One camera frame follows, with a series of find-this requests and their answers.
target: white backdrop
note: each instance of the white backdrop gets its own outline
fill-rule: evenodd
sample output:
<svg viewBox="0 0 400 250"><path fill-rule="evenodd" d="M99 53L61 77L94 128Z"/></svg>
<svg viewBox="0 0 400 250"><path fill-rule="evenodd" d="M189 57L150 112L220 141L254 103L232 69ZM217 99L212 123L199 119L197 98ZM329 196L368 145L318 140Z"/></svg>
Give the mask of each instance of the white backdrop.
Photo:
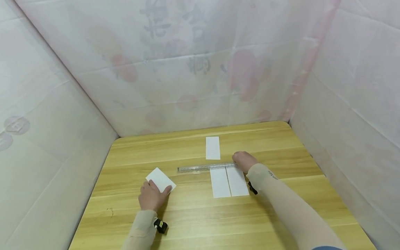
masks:
<svg viewBox="0 0 400 250"><path fill-rule="evenodd" d="M288 120L338 0L16 0L120 136Z"/></svg>
<svg viewBox="0 0 400 250"><path fill-rule="evenodd" d="M400 2L342 0L292 127L379 249L400 246Z"/></svg>
<svg viewBox="0 0 400 250"><path fill-rule="evenodd" d="M12 0L0 0L0 249L67 249L117 134Z"/></svg>

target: beige sleeve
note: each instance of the beige sleeve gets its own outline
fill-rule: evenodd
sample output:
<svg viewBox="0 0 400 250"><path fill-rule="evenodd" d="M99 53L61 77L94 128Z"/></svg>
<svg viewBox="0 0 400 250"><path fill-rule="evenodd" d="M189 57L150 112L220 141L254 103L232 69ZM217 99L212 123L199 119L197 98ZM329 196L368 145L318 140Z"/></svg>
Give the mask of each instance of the beige sleeve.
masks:
<svg viewBox="0 0 400 250"><path fill-rule="evenodd" d="M157 229L154 227L157 213L153 210L139 211L132 228L122 245L122 250L149 250Z"/></svg>
<svg viewBox="0 0 400 250"><path fill-rule="evenodd" d="M345 249L342 241L318 213L266 166L255 164L250 168L247 178L255 190L268 198L300 250L311 250L319 246Z"/></svg>

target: paper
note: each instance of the paper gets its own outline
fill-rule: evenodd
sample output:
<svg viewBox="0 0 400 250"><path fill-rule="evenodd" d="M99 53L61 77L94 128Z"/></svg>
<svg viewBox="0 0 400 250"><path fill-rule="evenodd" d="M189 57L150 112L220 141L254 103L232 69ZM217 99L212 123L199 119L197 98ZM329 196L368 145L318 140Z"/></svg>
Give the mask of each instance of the paper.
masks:
<svg viewBox="0 0 400 250"><path fill-rule="evenodd" d="M210 170L212 195L214 198L230 197L228 177L225 168Z"/></svg>
<svg viewBox="0 0 400 250"><path fill-rule="evenodd" d="M240 169L237 167L227 167L226 175L228 176L232 196L250 195L243 172Z"/></svg>
<svg viewBox="0 0 400 250"><path fill-rule="evenodd" d="M159 168L154 169L147 177L147 181L153 180L160 192L163 192L169 185L172 186L172 190L176 187L176 184L171 181Z"/></svg>
<svg viewBox="0 0 400 250"><path fill-rule="evenodd" d="M220 137L206 137L206 160L220 160Z"/></svg>

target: wood grain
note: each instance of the wood grain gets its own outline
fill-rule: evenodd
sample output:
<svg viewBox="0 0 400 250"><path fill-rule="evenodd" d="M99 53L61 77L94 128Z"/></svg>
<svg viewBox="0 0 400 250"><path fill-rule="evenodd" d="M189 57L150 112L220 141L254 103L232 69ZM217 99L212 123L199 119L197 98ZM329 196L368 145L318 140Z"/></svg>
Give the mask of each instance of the wood grain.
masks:
<svg viewBox="0 0 400 250"><path fill-rule="evenodd" d="M221 160L205 160L205 137L219 136ZM297 249L259 196L213 199L209 173L179 166L231 162L248 151L328 222L348 249L375 249L302 143L284 122L264 122L117 139L107 156L70 250L119 250L139 210L144 178L159 167L177 187L159 217L166 235L152 249Z"/></svg>

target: ruler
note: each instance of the ruler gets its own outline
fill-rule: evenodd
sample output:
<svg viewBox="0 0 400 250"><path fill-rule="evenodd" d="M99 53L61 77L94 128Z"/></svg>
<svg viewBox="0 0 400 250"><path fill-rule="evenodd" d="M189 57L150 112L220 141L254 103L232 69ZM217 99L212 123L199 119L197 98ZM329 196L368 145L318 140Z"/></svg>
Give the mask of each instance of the ruler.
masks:
<svg viewBox="0 0 400 250"><path fill-rule="evenodd" d="M199 174L199 173L209 172L210 169L231 168L234 166L235 166L235 164L233 162L208 164L208 165L197 165L197 166L191 166L191 167L179 167L177 169L177 172L178 172L178 174Z"/></svg>

